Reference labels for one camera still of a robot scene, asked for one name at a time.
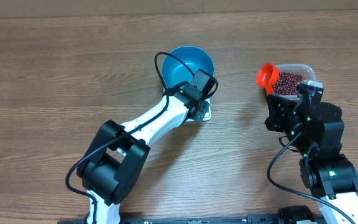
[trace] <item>wood grain surface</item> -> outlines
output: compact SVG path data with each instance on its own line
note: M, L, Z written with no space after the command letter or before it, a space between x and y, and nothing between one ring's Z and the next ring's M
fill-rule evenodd
M83 218L88 199L65 188L66 172L103 122L132 120L159 101L154 55L182 45L214 60L212 120L186 123L153 145L124 217L318 211L266 178L281 134L264 126L255 74L265 62L314 69L323 100L342 107L342 151L358 171L358 11L0 20L0 223ZM309 192L299 158L284 153L272 177Z
M358 9L358 0L0 0L0 19Z

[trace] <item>blue bowl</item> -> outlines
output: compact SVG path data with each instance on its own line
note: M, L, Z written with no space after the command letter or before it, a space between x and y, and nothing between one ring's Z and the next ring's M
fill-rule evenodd
M194 74L202 69L210 75L214 75L214 63L204 50L193 46L183 46L172 50L170 53L189 66ZM193 78L186 67L169 56L166 56L162 62L162 77L169 88L183 81L190 82Z

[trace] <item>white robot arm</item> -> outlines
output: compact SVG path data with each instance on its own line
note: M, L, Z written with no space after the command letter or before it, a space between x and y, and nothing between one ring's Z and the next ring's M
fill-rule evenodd
M155 121L151 122L144 128L139 131L136 131L132 136L136 139L143 139L145 144L151 146L154 144L160 137L162 137L167 131L179 127L183 122L185 122L188 108L183 105L183 102L174 96L169 96L169 105L163 114L159 116ZM129 121L122 123L121 125L125 127L125 131L133 130L138 127L138 125L145 123L150 118L158 114L165 106L167 99L163 96L161 101L154 106L151 110L143 114L142 116ZM117 149L123 155L126 155L126 151L121 148ZM96 211L96 220L97 224L118 224L120 222L119 216L119 206L120 204L110 204L106 205L104 199L100 197L96 192L88 190L88 193L93 195L97 199L98 209ZM89 199L89 210L90 214L94 212L93 200ZM89 224L93 223L93 216L89 215L87 218Z
M119 204L134 187L150 146L187 119L202 122L209 108L207 99L217 89L218 81L199 69L190 82L182 82L172 88L166 88L164 82L163 85L166 91L161 101L142 116L121 125L111 120L105 122L84 157L68 172L66 186L90 198L86 221L76 222L118 224ZM121 153L124 156L122 162L107 154L108 149ZM70 175L75 169L87 192L70 185Z
M317 201L325 223L358 223L358 175L352 163L340 154L344 131L342 110L321 102L323 91L321 83L303 80L298 85L299 102L275 95L267 97L267 129L284 132L290 141L270 163L267 178L282 190ZM284 187L270 177L274 162L289 146L302 155L301 178L311 195ZM287 207L279 209L278 214L297 223L314 220L307 207Z

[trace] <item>black cable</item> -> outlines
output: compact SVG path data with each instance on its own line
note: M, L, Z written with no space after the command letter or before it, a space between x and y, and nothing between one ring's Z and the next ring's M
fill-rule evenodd
M176 57L176 56L174 56L173 54L170 54L170 53L159 52L159 53L157 53L157 54L155 55L155 57L154 57L154 64L155 64L155 68L156 68L156 70L157 70L158 76L160 77L160 80L161 80L161 82L163 83L163 86L164 86L165 82L164 82L164 80L163 80L163 78L162 78L162 76L161 76L161 74L160 74L160 71L159 71L158 65L157 65L157 57L158 57L159 55L167 55L167 56L170 56L170 57L176 59L176 60L179 61L184 67L186 67L187 70L189 70L189 72L191 73L191 75L192 75L193 77L195 76L194 72L191 71L190 67L189 67L185 62L183 62L182 60L180 60L178 57ZM206 95L205 98L204 98L204 100L206 100L206 99L210 98L211 96L213 96L214 93L216 92L216 90L218 89L218 85L219 85L217 79L215 79L212 75L210 75L210 74L208 74L208 73L206 73L206 74L213 79L213 82L214 82L214 84L215 84L215 89L214 89L214 91L212 91L211 93L209 93L208 95Z
M175 86L173 86L172 88L168 88L167 91L169 91L169 93L167 93L167 91L164 91L162 93L162 96L164 96L165 94L169 94L170 96L173 96L173 94L175 94L176 92L180 91L180 87L189 84L188 81L183 81L181 83L176 84Z
M85 215L85 218L84 218L85 223L86 223L86 220L88 219L89 215L90 215L90 212L88 212L88 213Z
M309 157L310 157L310 153L311 150L313 149L313 147L309 147L308 152L306 153L306 157L303 157L303 165L305 166L306 172L308 173L308 176L310 176L310 171L309 171Z
M281 137L278 138L278 142L280 143L280 145L282 145L283 147L285 147L285 144L283 143L283 138L287 138L287 139L288 139L288 137L286 137L286 136L281 136ZM296 150L296 149L290 149L290 148L288 148L288 150L291 150L291 151L293 151L293 152L298 153L298 150Z
M168 55L168 56L173 57L174 59L178 60L183 66L185 66L185 67L189 70L189 72L190 72L193 76L195 75L195 74L193 73L193 71L191 71L191 69L189 68L189 66L187 66L187 65L186 65L182 60L180 60L178 57L176 57L176 56L174 56L174 55L172 55L172 54L170 54L170 53L165 53L165 52L159 52L159 53L157 53L157 54L155 55L155 57L154 57L154 65L155 65L155 69L156 69L156 71L157 71L158 77L159 77L160 80L161 80L162 86L164 87L164 92L166 92L166 91L168 90L168 88L167 88L167 85L165 84L165 82L164 82L164 80L163 80L163 78L162 78L160 69L158 68L158 64L157 64L157 58L158 58L159 55L162 55L162 54ZM188 83L188 82L181 82L181 83L175 85L175 86L172 87L172 88L181 87L182 85L185 85L186 83ZM84 191L81 191L81 190L78 190L78 189L72 187L72 186L70 185L70 176L72 175L72 173L74 172L74 170L78 168L78 166L79 166L81 163L83 163L84 161L86 161L87 159L89 159L92 155L96 154L96 153L99 152L100 150L105 150L105 149L106 149L107 147L109 147L110 145L114 144L115 142L117 142L117 141L119 141L119 140L121 140L121 139L123 139L123 138L128 137L128 136L131 135L132 133L134 133L134 132L136 132L136 131L142 129L144 126L150 124L151 122L153 122L154 120L156 120L159 116L161 116L161 115L168 109L168 105L169 105L169 95L167 94L166 96L167 96L167 101L166 101L166 103L165 103L165 106L163 107L163 109L162 109L158 114L156 114L154 117L150 118L150 119L149 119L148 121L146 121L145 123L140 124L138 127L134 128L134 129L132 129L132 130L130 130L129 132L127 132L127 133L125 133L125 134L119 136L119 137L116 138L116 139L110 140L110 141L107 142L106 144L103 144L101 147L97 148L97 150L95 150L95 151L89 153L87 156L83 157L83 158L80 159L78 162L76 162L76 163L70 168L70 170L67 172L66 179L65 179L65 183L66 183L67 189L68 189L68 190L71 190L72 192L74 192L74 193L76 193L76 194L80 194L80 195L87 196L87 197L89 197L89 198L92 200L92 204L93 204L93 206L94 206L93 214L92 214L92 216L93 216L93 222L92 222L92 224L96 224L97 200L96 200L96 198L95 198L93 195L91 195L91 194L89 194L89 193L87 193L87 192L84 192Z
M302 196L302 197L306 197L306 198L309 198L309 199L312 199L312 200L315 200L319 203L322 203L324 205L327 205L328 207L334 209L335 211L337 211L338 213L340 213L343 217L345 217L351 224L356 224L348 215L346 215L342 210L340 210L339 208L337 208L335 205L329 203L329 202L326 202L324 200L321 200L320 198L316 198L314 196L311 196L311 195L308 195L308 194L305 194L303 192L299 192L297 190L293 190L293 189L289 189L288 187L284 187L276 182L274 182L274 180L270 177L270 171L272 170L272 167L274 165L274 163L276 162L276 160L284 153L284 151L286 149L288 149L288 147L290 147L300 136L302 135L302 131L297 134L295 136L295 138L293 138L287 145L285 145L285 147L274 157L274 159L270 162L270 165L268 166L267 168L267 178L268 178L268 181L270 181L270 183L272 183L274 186L282 189L282 190L285 190L287 192L290 192L290 193L293 193L293 194L296 194L296 195L299 195L299 196Z

